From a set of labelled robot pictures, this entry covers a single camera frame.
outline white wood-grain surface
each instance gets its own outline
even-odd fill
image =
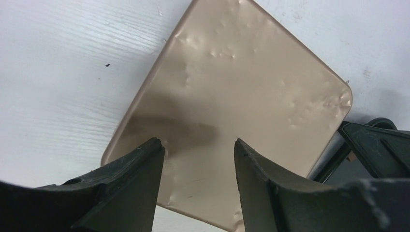
[[[0,179],[38,187],[98,168],[189,2],[1,0]],[[257,2],[349,81],[349,120],[410,130],[408,1]],[[157,208],[153,231],[220,230]]]

